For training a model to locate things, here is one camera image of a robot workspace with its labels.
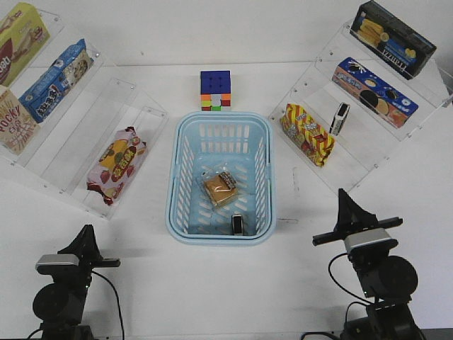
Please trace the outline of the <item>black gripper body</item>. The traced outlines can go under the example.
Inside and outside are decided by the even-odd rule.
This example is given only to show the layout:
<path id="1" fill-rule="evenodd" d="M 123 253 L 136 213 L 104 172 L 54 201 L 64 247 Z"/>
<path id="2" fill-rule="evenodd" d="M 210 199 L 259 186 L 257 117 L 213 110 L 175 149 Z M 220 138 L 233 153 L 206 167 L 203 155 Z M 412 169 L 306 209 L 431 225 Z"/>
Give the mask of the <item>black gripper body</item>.
<path id="1" fill-rule="evenodd" d="M 65 262 L 57 274 L 58 280 L 65 283 L 90 283 L 95 268 L 117 268 L 121 264 L 119 258 L 104 258 L 98 249 L 69 251 L 63 249 L 57 255 Z"/>
<path id="2" fill-rule="evenodd" d="M 398 227 L 403 223 L 403 219 L 400 217 L 391 217 L 385 220 L 377 220 L 373 225 L 367 224 L 362 221 L 351 221 L 345 222 L 343 224 L 336 224 L 334 230 L 332 232 L 327 232 L 323 234 L 314 235 L 312 237 L 312 244 L 314 246 L 318 246 L 321 244 L 327 244 L 330 242 L 335 242 L 338 240 L 345 240 L 346 237 L 357 234 L 360 232 L 364 232 L 367 230 L 375 230 L 375 229 L 389 229 L 392 227 Z"/>

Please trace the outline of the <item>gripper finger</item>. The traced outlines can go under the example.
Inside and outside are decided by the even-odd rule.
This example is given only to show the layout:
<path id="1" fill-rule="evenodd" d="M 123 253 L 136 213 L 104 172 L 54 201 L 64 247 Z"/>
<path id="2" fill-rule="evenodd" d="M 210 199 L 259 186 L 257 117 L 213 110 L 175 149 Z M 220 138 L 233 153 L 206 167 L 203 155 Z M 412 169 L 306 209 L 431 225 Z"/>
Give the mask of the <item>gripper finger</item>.
<path id="1" fill-rule="evenodd" d="M 73 251 L 99 251 L 93 225 L 84 225 L 72 242 Z"/>

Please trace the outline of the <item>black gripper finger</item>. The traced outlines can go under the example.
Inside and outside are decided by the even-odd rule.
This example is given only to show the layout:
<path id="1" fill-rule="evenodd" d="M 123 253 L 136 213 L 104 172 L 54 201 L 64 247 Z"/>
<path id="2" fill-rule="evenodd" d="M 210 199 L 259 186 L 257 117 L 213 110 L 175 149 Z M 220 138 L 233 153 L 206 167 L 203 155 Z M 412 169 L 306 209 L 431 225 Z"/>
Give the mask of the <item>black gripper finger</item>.
<path id="1" fill-rule="evenodd" d="M 338 216 L 339 217 L 371 217 L 374 214 L 361 208 L 343 189 L 338 189 Z"/>

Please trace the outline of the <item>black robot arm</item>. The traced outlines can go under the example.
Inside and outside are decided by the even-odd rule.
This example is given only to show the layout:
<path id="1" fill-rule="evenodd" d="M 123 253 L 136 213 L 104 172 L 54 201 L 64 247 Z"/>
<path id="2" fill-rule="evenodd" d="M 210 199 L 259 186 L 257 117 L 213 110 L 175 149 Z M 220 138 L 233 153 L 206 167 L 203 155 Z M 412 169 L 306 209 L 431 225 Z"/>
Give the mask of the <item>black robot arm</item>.
<path id="1" fill-rule="evenodd" d="M 93 270 L 118 266 L 118 258 L 101 256 L 92 225 L 84 225 L 70 245 L 56 254 L 41 256 L 35 270 L 53 279 L 33 301 L 33 312 L 42 320 L 41 338 L 94 339 L 90 326 L 81 324 Z"/>
<path id="2" fill-rule="evenodd" d="M 346 320 L 339 339 L 424 339 L 408 307 L 418 275 L 410 262 L 389 253 L 398 241 L 387 229 L 402 222 L 399 217 L 378 220 L 341 188 L 333 231 L 313 237 L 315 246 L 344 242 L 365 295 L 366 317 Z"/>

